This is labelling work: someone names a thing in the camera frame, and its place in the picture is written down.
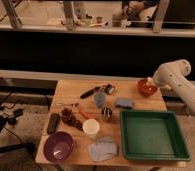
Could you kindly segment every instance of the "paper cup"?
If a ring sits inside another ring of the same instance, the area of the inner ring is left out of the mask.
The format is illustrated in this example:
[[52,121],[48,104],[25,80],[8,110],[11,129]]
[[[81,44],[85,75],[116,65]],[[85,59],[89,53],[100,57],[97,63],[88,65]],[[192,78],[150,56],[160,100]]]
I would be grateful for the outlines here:
[[100,124],[95,119],[87,119],[83,123],[83,132],[89,138],[95,139],[99,130],[100,130]]

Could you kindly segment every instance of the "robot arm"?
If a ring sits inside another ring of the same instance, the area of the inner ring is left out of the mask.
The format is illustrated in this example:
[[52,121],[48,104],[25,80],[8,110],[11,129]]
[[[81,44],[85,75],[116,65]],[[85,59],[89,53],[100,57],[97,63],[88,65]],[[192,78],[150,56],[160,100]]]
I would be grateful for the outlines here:
[[185,78],[190,72],[191,65],[185,59],[168,62],[159,66],[153,81],[159,86],[169,85],[195,114],[195,85]]

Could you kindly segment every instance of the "orange object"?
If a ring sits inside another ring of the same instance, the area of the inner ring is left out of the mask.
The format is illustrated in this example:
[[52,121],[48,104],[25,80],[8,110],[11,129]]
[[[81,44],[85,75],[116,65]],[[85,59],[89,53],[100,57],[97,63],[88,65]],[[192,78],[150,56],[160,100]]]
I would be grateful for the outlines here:
[[88,114],[86,112],[83,111],[83,109],[79,106],[78,107],[78,111],[81,115],[83,115],[86,119],[96,119],[94,116],[92,116],[91,114]]
[[153,95],[158,89],[157,86],[152,85],[150,82],[148,82],[147,78],[139,80],[137,83],[137,88],[139,92],[146,97]]

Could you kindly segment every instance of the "green tray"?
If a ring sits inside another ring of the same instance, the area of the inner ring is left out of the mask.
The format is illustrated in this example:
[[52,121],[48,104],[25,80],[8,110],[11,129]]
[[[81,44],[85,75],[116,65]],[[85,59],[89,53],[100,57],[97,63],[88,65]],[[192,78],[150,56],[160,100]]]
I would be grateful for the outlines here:
[[120,111],[123,156],[128,160],[190,161],[173,112]]

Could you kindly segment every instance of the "dish towel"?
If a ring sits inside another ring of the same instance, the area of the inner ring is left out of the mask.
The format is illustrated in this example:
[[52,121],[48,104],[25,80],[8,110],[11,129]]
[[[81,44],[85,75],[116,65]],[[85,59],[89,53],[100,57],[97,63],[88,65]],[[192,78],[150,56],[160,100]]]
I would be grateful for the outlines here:
[[105,136],[88,145],[88,152],[93,161],[103,161],[116,156],[118,147],[110,136]]

